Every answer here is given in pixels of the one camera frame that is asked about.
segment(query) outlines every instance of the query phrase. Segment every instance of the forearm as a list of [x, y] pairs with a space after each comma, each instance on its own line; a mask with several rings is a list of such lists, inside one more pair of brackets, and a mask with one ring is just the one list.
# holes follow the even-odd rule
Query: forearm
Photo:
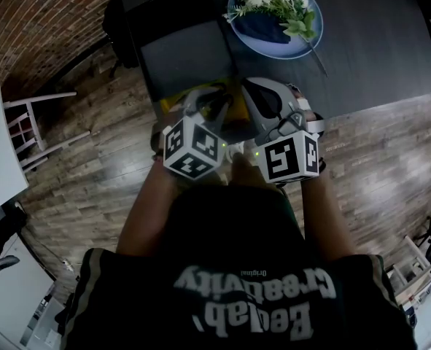
[[155, 251], [176, 191], [176, 179], [155, 162], [128, 215], [117, 253], [147, 256]]
[[328, 170], [301, 182], [306, 240], [326, 262], [356, 254], [346, 220], [338, 207]]

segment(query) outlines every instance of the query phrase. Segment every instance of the flower bouquet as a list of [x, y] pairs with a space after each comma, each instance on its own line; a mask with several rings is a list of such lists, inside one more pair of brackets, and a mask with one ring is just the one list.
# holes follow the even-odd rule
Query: flower bouquet
[[312, 4], [310, 0], [229, 0], [223, 16], [237, 35], [270, 42], [271, 47], [294, 39], [291, 47], [295, 46], [296, 52], [312, 41], [317, 45], [322, 35], [322, 15], [314, 0]]

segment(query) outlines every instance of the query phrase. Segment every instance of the black t-shirt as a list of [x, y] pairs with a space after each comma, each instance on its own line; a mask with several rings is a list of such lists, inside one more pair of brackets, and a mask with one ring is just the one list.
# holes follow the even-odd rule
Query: black t-shirt
[[214, 341], [416, 348], [380, 257], [324, 264], [283, 195], [235, 186], [181, 195], [155, 257], [88, 251], [62, 347]]

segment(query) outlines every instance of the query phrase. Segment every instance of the yellow object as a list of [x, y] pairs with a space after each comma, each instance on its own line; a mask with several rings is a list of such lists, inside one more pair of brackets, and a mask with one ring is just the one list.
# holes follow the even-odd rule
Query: yellow object
[[[247, 111], [246, 103], [244, 102], [244, 97], [241, 92], [241, 84], [238, 80], [232, 77], [215, 80], [214, 82], [206, 83], [203, 85], [198, 85], [188, 90], [184, 90], [177, 95], [163, 98], [162, 100], [160, 100], [160, 107], [162, 108], [164, 114], [168, 114], [170, 109], [179, 101], [181, 101], [190, 91], [206, 87], [223, 88], [224, 86], [226, 88], [226, 93], [233, 97], [233, 104], [228, 108], [223, 124], [227, 125], [235, 121], [249, 122], [249, 113]], [[206, 110], [201, 110], [201, 114], [203, 116], [205, 116], [207, 112], [208, 111]]]

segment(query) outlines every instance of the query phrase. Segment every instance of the person's right arm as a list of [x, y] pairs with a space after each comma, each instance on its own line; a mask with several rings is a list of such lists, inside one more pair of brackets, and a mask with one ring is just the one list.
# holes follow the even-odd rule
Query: person's right arm
[[314, 245], [325, 262], [356, 254], [328, 170], [317, 178], [302, 181], [301, 189], [306, 241]]

